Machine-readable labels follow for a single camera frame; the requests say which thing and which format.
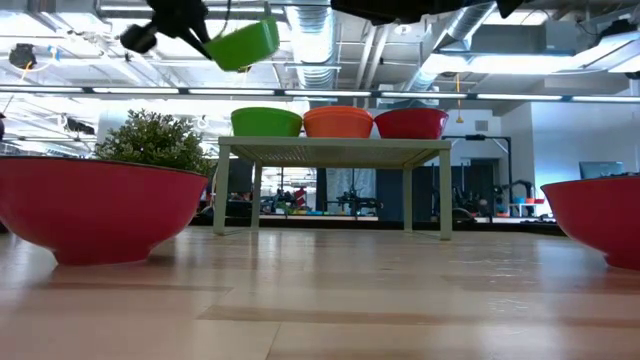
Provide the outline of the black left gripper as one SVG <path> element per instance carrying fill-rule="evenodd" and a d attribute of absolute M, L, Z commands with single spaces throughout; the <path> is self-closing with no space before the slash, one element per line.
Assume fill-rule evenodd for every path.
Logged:
<path fill-rule="evenodd" d="M 200 38 L 208 38 L 205 19 L 207 6 L 201 0 L 147 0 L 152 9 L 151 23 L 163 34 L 178 37 L 206 59 L 207 52 Z"/>

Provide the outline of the green plastic bowl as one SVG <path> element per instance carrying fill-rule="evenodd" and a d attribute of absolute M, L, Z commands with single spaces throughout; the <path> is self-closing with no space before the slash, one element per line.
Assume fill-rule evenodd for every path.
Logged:
<path fill-rule="evenodd" d="M 282 113 L 231 114 L 235 136 L 249 137 L 298 137 L 302 128 L 302 117 Z"/>
<path fill-rule="evenodd" d="M 210 40 L 204 49 L 221 70 L 238 72 L 272 56 L 279 46 L 277 20 L 269 16 Z"/>
<path fill-rule="evenodd" d="M 281 108 L 273 108 L 273 107 L 243 107 L 243 108 L 239 108 L 236 109 L 232 112 L 232 114 L 240 114 L 240 113 L 250 113 L 250 112 L 255 112 L 255 113 L 282 113 L 282 114 L 293 114 L 293 115 L 298 115 L 298 113 L 294 112 L 294 111 L 290 111 L 287 109 L 281 109 Z"/>

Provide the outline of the red strawberry print bowl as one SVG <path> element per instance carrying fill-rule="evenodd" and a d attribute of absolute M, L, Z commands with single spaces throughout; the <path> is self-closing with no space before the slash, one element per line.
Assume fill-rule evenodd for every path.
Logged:
<path fill-rule="evenodd" d="M 542 191 L 568 237 L 610 266 L 640 271 L 640 175 L 550 183 Z"/>
<path fill-rule="evenodd" d="M 124 162 L 0 157 L 0 223 L 62 265 L 146 259 L 191 221 L 206 177 Z"/>
<path fill-rule="evenodd" d="M 449 115 L 434 108 L 405 108 L 382 113 L 374 118 L 379 135 L 390 139 L 441 138 Z"/>

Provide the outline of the long ceiling light strip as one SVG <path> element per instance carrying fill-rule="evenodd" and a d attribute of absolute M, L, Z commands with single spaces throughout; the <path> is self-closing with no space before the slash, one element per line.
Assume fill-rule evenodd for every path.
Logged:
<path fill-rule="evenodd" d="M 229 96 L 229 97 L 310 97 L 357 98 L 398 100 L 464 100 L 464 101 L 525 101 L 525 102 L 573 102 L 604 104 L 637 104 L 640 96 L 608 95 L 546 95 L 500 94 L 458 92 L 406 92 L 367 90 L 309 90 L 309 89 L 258 89 L 258 88 L 185 88 L 185 87 L 77 87 L 32 86 L 0 84 L 0 93 L 52 94 L 52 95 L 116 95 L 116 96 Z"/>

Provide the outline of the green artificial shrub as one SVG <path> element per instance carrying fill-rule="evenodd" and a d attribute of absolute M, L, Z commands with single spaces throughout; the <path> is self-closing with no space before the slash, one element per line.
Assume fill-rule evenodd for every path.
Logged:
<path fill-rule="evenodd" d="M 215 161 L 201 147 L 192 121 L 148 110 L 129 110 L 125 123 L 95 146 L 99 160 L 173 168 L 209 176 Z"/>

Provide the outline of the pale green perforated metal shelf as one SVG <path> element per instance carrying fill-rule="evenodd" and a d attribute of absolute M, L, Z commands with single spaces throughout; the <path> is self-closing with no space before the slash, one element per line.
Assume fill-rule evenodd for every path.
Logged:
<path fill-rule="evenodd" d="M 434 158 L 439 159 L 440 239 L 453 234 L 451 148 L 446 140 L 308 138 L 308 137 L 220 137 L 215 192 L 213 232 L 226 233 L 230 156 L 253 163 L 251 226 L 259 226 L 259 196 L 265 167 L 400 169 L 403 172 L 403 226 L 413 230 L 412 171 Z"/>

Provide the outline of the background work table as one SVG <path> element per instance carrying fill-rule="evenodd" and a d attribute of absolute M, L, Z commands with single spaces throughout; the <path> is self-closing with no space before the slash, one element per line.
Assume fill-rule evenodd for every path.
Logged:
<path fill-rule="evenodd" d="M 341 215 L 341 214 L 322 214 L 318 215 L 315 213 L 305 213 L 305 214 L 260 214 L 260 220 L 313 220 L 313 221 L 370 221 L 377 222 L 379 218 L 377 216 L 350 216 L 350 215 Z"/>

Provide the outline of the black metal stand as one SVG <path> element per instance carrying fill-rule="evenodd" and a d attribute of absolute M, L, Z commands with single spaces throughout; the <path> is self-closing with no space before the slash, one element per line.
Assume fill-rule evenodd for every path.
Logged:
<path fill-rule="evenodd" d="M 514 199 L 512 190 L 513 177 L 513 158 L 512 158 L 512 139 L 508 136 L 486 136 L 483 134 L 471 134 L 471 135 L 445 135 L 443 139 L 448 139 L 452 142 L 451 146 L 454 147 L 459 141 L 465 142 L 493 142 L 506 156 L 506 175 L 507 182 L 505 184 L 498 184 L 497 181 L 501 178 L 500 165 L 498 158 L 474 158 L 468 157 L 470 165 L 487 165 L 491 164 L 494 172 L 492 185 L 492 210 L 489 210 L 489 206 L 485 205 L 486 216 L 489 221 L 492 222 L 495 217 L 511 216 L 510 202 Z"/>

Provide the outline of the white cart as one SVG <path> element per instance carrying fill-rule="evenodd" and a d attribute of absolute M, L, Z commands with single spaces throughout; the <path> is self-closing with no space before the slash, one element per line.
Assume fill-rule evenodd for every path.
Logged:
<path fill-rule="evenodd" d="M 533 197 L 514 197 L 513 202 L 509 204 L 509 208 L 515 212 L 517 217 L 535 217 L 536 207 L 544 205 L 544 198 Z"/>

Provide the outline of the ribbed silver ventilation duct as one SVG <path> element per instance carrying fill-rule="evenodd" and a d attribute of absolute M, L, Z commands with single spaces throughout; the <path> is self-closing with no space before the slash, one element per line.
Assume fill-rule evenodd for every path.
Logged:
<path fill-rule="evenodd" d="M 337 70 L 336 18 L 330 7 L 291 6 L 285 9 L 291 26 L 291 46 L 299 84 L 305 89 L 331 89 Z"/>

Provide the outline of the smooth silver ventilation duct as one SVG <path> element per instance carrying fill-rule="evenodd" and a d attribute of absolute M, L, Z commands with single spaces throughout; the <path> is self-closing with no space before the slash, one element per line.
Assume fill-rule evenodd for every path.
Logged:
<path fill-rule="evenodd" d="M 455 50 L 469 50 L 473 35 L 497 8 L 495 1 L 484 1 L 463 7 L 447 19 L 431 25 L 420 43 L 423 59 L 420 61 L 419 68 L 404 84 L 402 90 L 427 91 L 438 75 L 443 73 L 443 70 L 437 70 L 433 65 L 437 52 L 451 45 Z"/>

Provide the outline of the dark wall monitor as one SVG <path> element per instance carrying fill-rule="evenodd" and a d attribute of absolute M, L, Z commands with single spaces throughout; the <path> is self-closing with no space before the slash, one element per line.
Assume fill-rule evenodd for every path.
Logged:
<path fill-rule="evenodd" d="M 618 161 L 581 161 L 579 171 L 582 179 L 596 179 L 622 175 L 625 173 L 625 167 L 622 162 Z"/>

